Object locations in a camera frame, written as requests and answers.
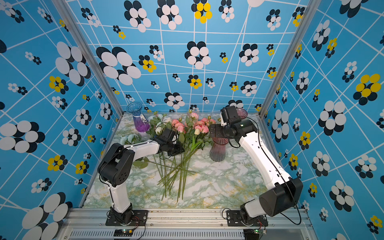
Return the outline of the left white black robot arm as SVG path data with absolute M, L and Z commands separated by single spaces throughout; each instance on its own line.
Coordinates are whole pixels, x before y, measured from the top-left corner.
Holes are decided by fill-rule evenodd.
M 175 131 L 165 129 L 162 134 L 149 141 L 134 145 L 115 143 L 109 148 L 98 166 L 98 173 L 100 181 L 108 186 L 112 200 L 110 219 L 114 218 L 117 224 L 127 226 L 132 221 L 140 221 L 134 215 L 126 185 L 134 161 L 162 152 L 166 152 L 168 156 L 184 152 Z

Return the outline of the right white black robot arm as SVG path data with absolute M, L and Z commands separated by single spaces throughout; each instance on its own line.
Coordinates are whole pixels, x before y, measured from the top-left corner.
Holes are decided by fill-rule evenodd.
M 244 225 L 251 226 L 258 217 L 273 217 L 296 207 L 303 190 L 299 178 L 293 179 L 277 162 L 260 137 L 258 124 L 244 120 L 233 124 L 213 124 L 210 136 L 235 140 L 251 157 L 259 170 L 267 191 L 257 198 L 241 205 L 240 214 Z

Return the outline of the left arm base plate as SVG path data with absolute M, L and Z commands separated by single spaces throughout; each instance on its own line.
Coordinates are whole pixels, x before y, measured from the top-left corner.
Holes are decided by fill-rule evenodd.
M 106 226 L 145 226 L 148 219 L 147 210 L 128 210 L 126 213 L 117 213 L 115 210 L 107 212 Z

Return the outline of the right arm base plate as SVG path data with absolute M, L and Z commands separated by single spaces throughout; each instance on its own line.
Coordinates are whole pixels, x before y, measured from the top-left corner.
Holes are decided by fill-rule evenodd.
M 227 221 L 229 227 L 264 228 L 269 225 L 265 215 L 251 218 L 243 210 L 224 209 L 222 217 Z

